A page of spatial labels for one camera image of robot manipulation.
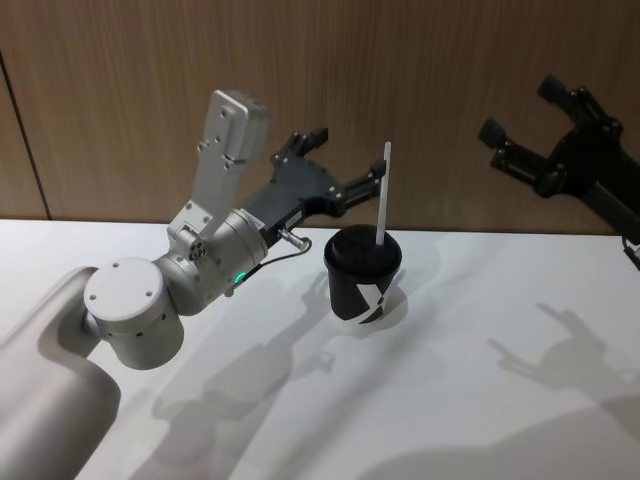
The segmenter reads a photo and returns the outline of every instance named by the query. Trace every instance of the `cup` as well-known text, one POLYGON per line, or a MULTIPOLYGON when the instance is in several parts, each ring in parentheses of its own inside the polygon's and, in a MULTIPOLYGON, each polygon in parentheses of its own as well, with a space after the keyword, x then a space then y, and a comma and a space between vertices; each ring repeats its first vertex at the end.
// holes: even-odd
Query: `cup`
POLYGON ((376 228, 372 225, 340 230, 324 247, 333 313, 352 324, 371 323, 382 317, 385 293, 401 262, 402 250, 388 233, 384 244, 376 245, 376 228))

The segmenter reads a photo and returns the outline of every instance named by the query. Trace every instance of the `white straw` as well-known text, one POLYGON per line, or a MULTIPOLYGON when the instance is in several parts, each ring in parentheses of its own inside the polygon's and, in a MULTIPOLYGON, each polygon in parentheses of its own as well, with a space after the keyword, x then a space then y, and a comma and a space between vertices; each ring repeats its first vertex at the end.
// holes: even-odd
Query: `white straw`
POLYGON ((380 189, 380 205, 378 206, 378 229, 376 230, 376 245, 384 245, 384 230, 387 223, 387 195, 389 193, 389 170, 391 167, 391 142, 384 144, 384 162, 386 171, 382 177, 380 189))

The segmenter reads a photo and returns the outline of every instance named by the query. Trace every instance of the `table surface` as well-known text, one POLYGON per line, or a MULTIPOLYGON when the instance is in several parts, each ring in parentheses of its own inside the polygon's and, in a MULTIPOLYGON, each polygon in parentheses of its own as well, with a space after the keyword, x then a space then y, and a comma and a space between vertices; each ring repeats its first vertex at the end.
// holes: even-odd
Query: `table surface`
MULTIPOLYGON (((388 313, 347 329, 333 231, 300 232, 311 252, 184 318, 167 365, 98 346, 122 401, 78 478, 640 478, 640 274, 619 238, 394 232, 388 313)), ((67 271, 168 244, 163 225, 1 221, 0 238, 0 337, 67 271)))

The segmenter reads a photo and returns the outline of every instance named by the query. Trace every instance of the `wood panel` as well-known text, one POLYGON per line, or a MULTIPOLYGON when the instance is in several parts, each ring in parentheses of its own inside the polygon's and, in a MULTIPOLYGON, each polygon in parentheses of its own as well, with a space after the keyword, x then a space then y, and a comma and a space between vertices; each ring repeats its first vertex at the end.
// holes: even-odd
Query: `wood panel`
MULTIPOLYGON (((549 153, 569 128, 539 99, 553 72, 640 132, 636 0, 6 0, 0 35, 55 218, 166 221, 188 197, 209 94, 245 90, 273 125, 239 199, 294 129, 344 180, 394 144, 396 227, 604 232, 489 168, 490 115, 549 153)), ((640 135, 627 134, 640 157, 640 135)), ((345 221, 375 220, 375 205, 345 221)))
POLYGON ((0 218, 47 218, 9 88, 1 71, 0 218))

